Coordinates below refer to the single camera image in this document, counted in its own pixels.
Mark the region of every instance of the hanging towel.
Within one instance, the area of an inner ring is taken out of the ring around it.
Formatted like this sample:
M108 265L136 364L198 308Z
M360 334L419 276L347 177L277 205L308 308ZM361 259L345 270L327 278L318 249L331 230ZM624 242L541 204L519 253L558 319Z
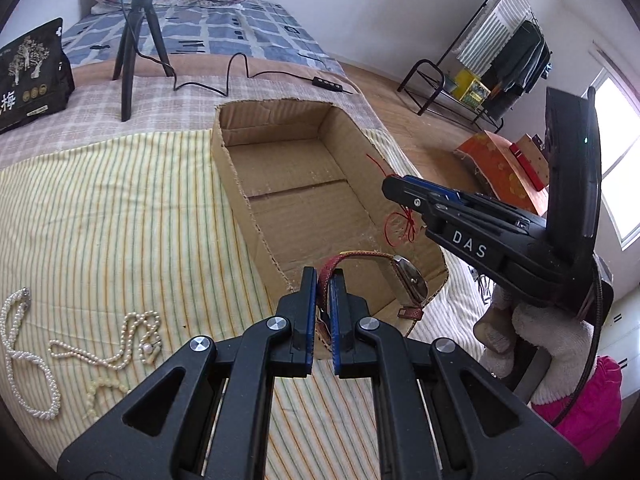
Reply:
M470 72L482 76L530 15L527 0L489 0L453 52Z

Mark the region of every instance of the red string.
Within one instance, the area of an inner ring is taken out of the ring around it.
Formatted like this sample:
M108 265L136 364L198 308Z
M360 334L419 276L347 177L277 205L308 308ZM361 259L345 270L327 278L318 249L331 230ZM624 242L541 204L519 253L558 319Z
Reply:
M386 171L384 170L384 168L380 166L380 163L375 158L369 155L369 153L367 153L367 156L377 167L380 168L380 171L382 171L382 174L385 177L398 176L396 173L386 174ZM386 216L386 219L385 219L385 228L384 228L385 240L386 240L386 243L389 244L389 246L394 248L398 247L399 244L394 245L393 243L391 243L391 240L389 240L389 236L386 232L388 228L388 224L394 216L399 216L406 221L406 224L404 226L404 232L402 232L402 236L399 238L400 242L402 243L402 240L406 239L409 243L412 244L414 243L414 240L415 240L415 220L412 215L413 212L408 207L405 207L403 205L400 206L400 209L402 210L401 213L398 211L393 211L388 216Z

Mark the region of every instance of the silver screw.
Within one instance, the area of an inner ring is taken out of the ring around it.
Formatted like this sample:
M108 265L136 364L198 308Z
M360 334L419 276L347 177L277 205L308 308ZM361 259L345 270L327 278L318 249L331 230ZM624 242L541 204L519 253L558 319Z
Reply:
M287 325L287 320L280 316L270 317L267 320L267 326L271 330L282 330Z
M358 324L363 330L375 330L380 326L380 322L375 317L363 317Z
M211 346L211 341L208 337L199 335L189 341L189 348L194 352L203 352Z
M436 341L436 350L443 354L450 354L456 349L456 344L446 337L442 337Z

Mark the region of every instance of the wristwatch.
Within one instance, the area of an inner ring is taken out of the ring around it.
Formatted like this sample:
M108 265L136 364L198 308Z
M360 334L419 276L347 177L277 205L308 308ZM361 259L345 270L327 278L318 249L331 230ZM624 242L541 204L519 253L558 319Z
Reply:
M324 346L330 348L330 319L328 315L329 281L338 265L347 258L374 260L396 295L401 307L400 319L412 320L414 324L422 319L423 308L428 299L427 283L420 271L406 258L396 254L376 251L344 251L324 264L318 274L318 320L316 332Z

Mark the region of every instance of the blue checkered bedspread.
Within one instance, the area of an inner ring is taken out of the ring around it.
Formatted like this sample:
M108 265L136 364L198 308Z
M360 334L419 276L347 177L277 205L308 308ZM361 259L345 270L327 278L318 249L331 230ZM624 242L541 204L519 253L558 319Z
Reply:
M169 54L235 54L288 61L343 75L304 28L280 5L247 0L229 7L156 7ZM87 16L63 34L72 67L116 57L124 30L121 12ZM156 55L146 21L140 32L142 54Z

